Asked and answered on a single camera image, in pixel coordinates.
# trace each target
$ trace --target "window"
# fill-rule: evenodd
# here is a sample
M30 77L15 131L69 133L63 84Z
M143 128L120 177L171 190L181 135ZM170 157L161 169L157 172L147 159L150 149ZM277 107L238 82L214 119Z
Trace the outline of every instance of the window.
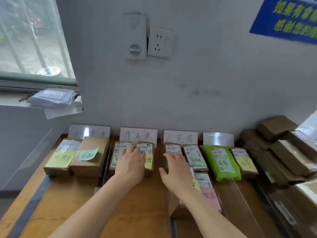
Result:
M0 88L77 91L55 0L0 0Z

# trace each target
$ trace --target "person's left hand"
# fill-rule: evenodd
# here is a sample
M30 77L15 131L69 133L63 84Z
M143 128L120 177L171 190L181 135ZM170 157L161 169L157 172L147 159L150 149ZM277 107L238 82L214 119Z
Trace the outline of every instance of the person's left hand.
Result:
M123 149L117 161L115 176L128 182L131 187L136 186L144 178L145 152L130 146Z

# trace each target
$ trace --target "forearm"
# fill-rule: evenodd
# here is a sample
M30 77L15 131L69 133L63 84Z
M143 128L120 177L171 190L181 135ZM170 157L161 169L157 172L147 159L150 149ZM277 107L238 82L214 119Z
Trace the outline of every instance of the forearm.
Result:
M195 188L189 192L184 192L179 198L194 217L204 238L246 238L246 236L222 216L215 207L210 205L205 197Z
M99 237L117 205L133 186L113 176L79 210L69 217L50 238Z

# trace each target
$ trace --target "green package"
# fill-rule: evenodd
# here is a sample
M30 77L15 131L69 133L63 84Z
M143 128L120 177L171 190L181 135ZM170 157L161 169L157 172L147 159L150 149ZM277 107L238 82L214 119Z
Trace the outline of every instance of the green package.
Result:
M240 180L240 168L229 149L219 145L200 145L217 181Z

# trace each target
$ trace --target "blue sign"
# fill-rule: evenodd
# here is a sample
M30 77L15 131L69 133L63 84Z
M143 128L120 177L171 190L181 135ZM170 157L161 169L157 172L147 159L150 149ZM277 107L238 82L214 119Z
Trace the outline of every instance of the blue sign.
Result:
M250 33L317 44L317 0L264 0Z

